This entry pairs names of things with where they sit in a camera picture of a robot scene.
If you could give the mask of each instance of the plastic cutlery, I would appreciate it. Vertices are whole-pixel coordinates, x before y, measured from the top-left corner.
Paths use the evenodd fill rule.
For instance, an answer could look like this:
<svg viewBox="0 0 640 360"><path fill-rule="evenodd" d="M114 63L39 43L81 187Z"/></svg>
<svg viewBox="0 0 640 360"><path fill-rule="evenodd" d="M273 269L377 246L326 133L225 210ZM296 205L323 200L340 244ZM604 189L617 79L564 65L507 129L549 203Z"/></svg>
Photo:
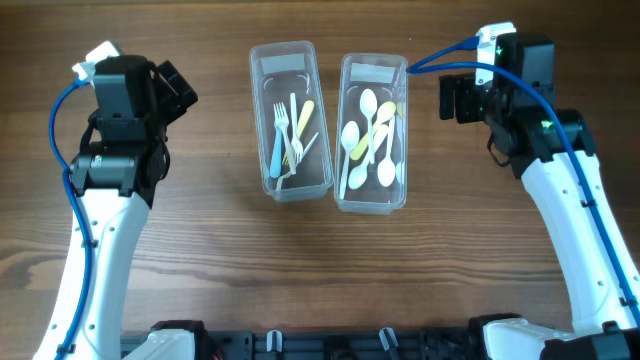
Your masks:
<svg viewBox="0 0 640 360"><path fill-rule="evenodd" d="M376 94L371 89L365 89L360 96L360 111L367 118L367 134L369 136L369 144L373 144L373 115L378 110L378 100ZM367 159L369 163L373 164L373 151L369 148L367 152Z"/></svg>
<svg viewBox="0 0 640 360"><path fill-rule="evenodd" d="M304 132L304 128L307 126L307 122L313 113L313 108L315 104L311 100L307 100L302 106L302 111L300 112L300 118L298 119L298 139L302 138L302 133ZM285 154L284 159L282 159L283 165L289 164L289 157Z"/></svg>
<svg viewBox="0 0 640 360"><path fill-rule="evenodd" d="M396 113L396 104L393 101L387 101L386 103L380 105L380 107L378 108L376 122L373 124L374 135L377 132L378 127L380 127L380 125L382 125L383 123L391 119L391 117L395 113ZM360 160L360 157L362 157L362 154L364 154L364 151L367 150L368 146L369 146L369 134L367 133L367 134L364 134L362 139L360 139L360 142L355 147L355 149L351 151L351 155L350 155L351 160Z"/></svg>
<svg viewBox="0 0 640 360"><path fill-rule="evenodd" d="M387 136L387 156L378 164L378 181L380 185L388 187L396 177L396 165L391 160L391 146L393 145L393 134L396 127L396 117L392 117L389 122L389 135Z"/></svg>
<svg viewBox="0 0 640 360"><path fill-rule="evenodd" d="M374 153L378 151L378 149L380 148L380 145L382 145L382 142L387 137L388 133L389 133L389 127L385 124L382 124L378 129L378 131L376 131L376 134L373 135L373 152Z"/></svg>
<svg viewBox="0 0 640 360"><path fill-rule="evenodd" d="M302 157L302 143L298 137L298 108L296 106L296 94L291 93L290 95L291 102L291 147L293 148L293 152L296 156L296 163L300 162L300 158Z"/></svg>
<svg viewBox="0 0 640 360"><path fill-rule="evenodd" d="M315 135L313 135L313 138L311 138L311 141L309 141L309 144L307 144L307 147L304 149L304 151L302 152L302 155L300 156L300 162L302 162L302 159L304 159L304 156L307 155L307 153L309 152L309 149L311 148L311 145L313 145L313 142L316 141L316 138L318 137L318 133L316 133ZM278 184L276 186L276 190L281 190L282 189L282 182L284 181L284 179L289 178L291 175L291 170L289 170L288 173L280 176L278 178Z"/></svg>
<svg viewBox="0 0 640 360"><path fill-rule="evenodd" d="M282 131L284 138L284 148L287 152L287 156L290 159L294 159L294 161L289 162L289 169L293 175L296 174L296 161L293 155L293 150L291 149L291 143L289 142L289 136L287 134L287 128L289 127L289 117L287 116L287 109L284 107L283 103L273 104L273 112L276 114L276 126Z"/></svg>
<svg viewBox="0 0 640 360"><path fill-rule="evenodd" d="M398 182L400 183L400 185L404 185L404 175L402 174L402 166L404 166L404 162L402 161L396 164L396 179L398 179Z"/></svg>
<svg viewBox="0 0 640 360"><path fill-rule="evenodd" d="M355 121L349 121L342 129L340 143L344 148L344 165L342 167L342 176L340 177L340 199L344 199L344 193L347 190L347 173L349 172L349 154L351 150L358 144L360 138L360 129Z"/></svg>
<svg viewBox="0 0 640 360"><path fill-rule="evenodd" d="M277 178L280 176L280 172L282 171L282 166L280 165L280 157L282 156L282 131L278 129L278 126L275 125L276 128L276 140L273 143L273 152L271 153L271 165L269 166L269 176L272 178Z"/></svg>
<svg viewBox="0 0 640 360"><path fill-rule="evenodd" d="M349 174L349 182L347 183L349 185L349 189L358 189L365 181L367 181L367 166L369 166L369 161L367 158L363 158L362 163L351 170L351 174Z"/></svg>

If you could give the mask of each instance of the clear plastic container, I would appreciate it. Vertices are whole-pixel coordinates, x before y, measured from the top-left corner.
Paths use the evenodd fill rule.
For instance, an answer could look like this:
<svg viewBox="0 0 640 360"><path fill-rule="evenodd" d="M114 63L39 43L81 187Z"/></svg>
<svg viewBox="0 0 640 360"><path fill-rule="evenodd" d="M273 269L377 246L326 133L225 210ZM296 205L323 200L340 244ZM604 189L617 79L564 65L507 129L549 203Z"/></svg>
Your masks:
<svg viewBox="0 0 640 360"><path fill-rule="evenodd" d="M249 61L264 191L279 202L300 201L324 196L333 184L333 176L327 120L324 114L318 65L313 45L308 41L260 45L251 49ZM278 179L271 177L270 174L276 139L273 106L280 102L285 105L289 117L287 136L291 140L293 133L291 93L296 94L298 118L305 102L311 100L314 103L313 112L300 136L303 147L307 147L316 133L318 136L308 153L297 165L296 174L284 179L282 188L278 189ZM281 152L280 161L282 161L282 156L286 154L284 144L281 144ZM281 165L279 174L285 175L287 172L289 172L289 167Z"/></svg>
<svg viewBox="0 0 640 360"><path fill-rule="evenodd" d="M338 128L336 135L336 184L334 196L342 211L365 214L390 214L401 208L407 199L407 140L408 140L408 76L407 60L402 56L385 54L348 54L342 60L340 79L340 102L338 106ZM340 181L344 164L344 148L340 143L342 130L349 121L355 121L360 129L360 137L367 133L367 119L360 111L360 97L365 89L376 95L378 107L386 101L396 104L395 130L391 159L400 163L397 174L390 186L384 187L378 180L378 164L385 158L387 138L374 154L374 164L367 166L367 180L355 190L347 186L344 199L340 199ZM349 159L351 170L366 159L366 152L359 160Z"/></svg>

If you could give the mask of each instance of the wood grain surface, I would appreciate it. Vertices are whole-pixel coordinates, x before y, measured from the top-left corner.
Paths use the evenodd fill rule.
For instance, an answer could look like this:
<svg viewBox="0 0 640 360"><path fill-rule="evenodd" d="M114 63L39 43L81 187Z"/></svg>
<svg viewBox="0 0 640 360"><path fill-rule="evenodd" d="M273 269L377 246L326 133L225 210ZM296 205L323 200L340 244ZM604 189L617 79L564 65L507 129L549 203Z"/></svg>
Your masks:
<svg viewBox="0 0 640 360"><path fill-rule="evenodd" d="M48 115L73 79L70 66L105 39L170 59L200 96L169 128L172 168L135 253L125 331L167 319L254 331L419 328L501 311L570 329L541 216L487 154L485 125L438 119L437 76L410 80L403 209L363 216L341 213L332 192L286 205L265 195L248 63L251 47L265 43L314 44L334 147L345 54L414 62L505 20L550 36L557 104L587 119L610 204L640 259L637 2L94 3L0 7L0 359L30 358L53 309L71 209ZM60 111L67 159L95 108L85 89Z"/></svg>

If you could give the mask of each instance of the white fork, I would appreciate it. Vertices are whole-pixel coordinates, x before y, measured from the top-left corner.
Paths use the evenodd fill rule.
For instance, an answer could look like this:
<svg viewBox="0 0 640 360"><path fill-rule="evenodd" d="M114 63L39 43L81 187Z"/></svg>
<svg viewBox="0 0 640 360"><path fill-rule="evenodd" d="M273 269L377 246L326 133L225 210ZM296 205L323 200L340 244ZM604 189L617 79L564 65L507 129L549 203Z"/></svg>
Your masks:
<svg viewBox="0 0 640 360"><path fill-rule="evenodd" d="M289 117L287 116L287 109L284 107L284 103L273 104L273 112L276 115L275 125L282 131L282 135L284 135L284 148L287 151L287 157L293 161L289 161L289 169L291 170L291 174L296 174L296 158L294 157L294 152L291 150L291 143L289 142L289 133L287 132L287 128L289 127Z"/></svg>
<svg viewBox="0 0 640 360"><path fill-rule="evenodd" d="M296 164L302 161L302 152L304 147L298 138L298 107L296 106L296 94L291 93L291 129L293 130L293 136L291 136L291 147L296 154Z"/></svg>
<svg viewBox="0 0 640 360"><path fill-rule="evenodd" d="M309 141L309 143L307 144L307 147L304 148L304 151L302 152L302 156L300 156L300 162L302 162L302 159L304 159L305 155L307 155L307 153L309 152L309 148L311 148L311 145L313 145L313 142L316 141L317 137L318 137L318 133L313 135L313 137L311 138L311 141ZM289 177L291 177L291 171L280 176L278 178L278 185L276 186L276 190L278 191L282 190L282 182L284 181L284 179L288 179Z"/></svg>

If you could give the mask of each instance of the spoon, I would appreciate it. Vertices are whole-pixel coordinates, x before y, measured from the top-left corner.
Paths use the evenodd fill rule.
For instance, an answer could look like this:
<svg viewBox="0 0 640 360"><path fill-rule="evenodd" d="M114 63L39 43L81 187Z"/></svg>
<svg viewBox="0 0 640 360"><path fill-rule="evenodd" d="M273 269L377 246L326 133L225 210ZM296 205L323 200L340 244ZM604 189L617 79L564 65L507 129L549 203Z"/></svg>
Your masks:
<svg viewBox="0 0 640 360"><path fill-rule="evenodd" d="M373 133L377 134L380 125L391 119L391 117L395 113L396 104L393 101L387 101L386 103L380 105L380 107L378 108L376 122L373 124ZM351 160L360 160L360 157L362 156L362 154L364 154L364 151L367 150L367 147L369 146L368 135L368 133L365 134L362 139L360 139L360 142L358 143L356 148L351 151Z"/></svg>
<svg viewBox="0 0 640 360"><path fill-rule="evenodd" d="M344 199L344 193L347 190L347 173L349 172L349 156L351 150L358 144L360 138L360 129L355 121L349 121L342 129L340 143L344 148L344 165L342 167L342 176L340 177L340 199Z"/></svg>
<svg viewBox="0 0 640 360"><path fill-rule="evenodd" d="M378 100L376 99L376 94L374 94L371 89L365 89L360 96L360 111L362 112L364 117L367 118L367 134L369 135L369 144L373 144L373 124L371 123L371 120L373 120L373 115L375 115L376 110L378 110ZM371 147L369 147L369 151L367 152L367 159L369 159L369 162L373 164L373 151L371 150Z"/></svg>
<svg viewBox="0 0 640 360"><path fill-rule="evenodd" d="M367 166L369 165L368 159L365 157L362 159L360 165L354 167L349 174L349 189L355 190L362 186L367 181Z"/></svg>
<svg viewBox="0 0 640 360"><path fill-rule="evenodd" d="M385 124L382 124L378 129L378 131L376 131L376 134L373 135L373 153L374 154L378 151L378 149L380 148L380 145L382 145L382 142L387 137L388 133L389 133L389 127Z"/></svg>
<svg viewBox="0 0 640 360"><path fill-rule="evenodd" d="M402 161L396 164L396 179L398 179L400 185L404 185L404 177L402 176L402 165Z"/></svg>
<svg viewBox="0 0 640 360"><path fill-rule="evenodd" d="M396 117L389 122L389 135L387 136L387 156L378 164L378 181L380 185L388 187L396 177L396 165L391 160L391 145L393 145L393 133L396 127Z"/></svg>

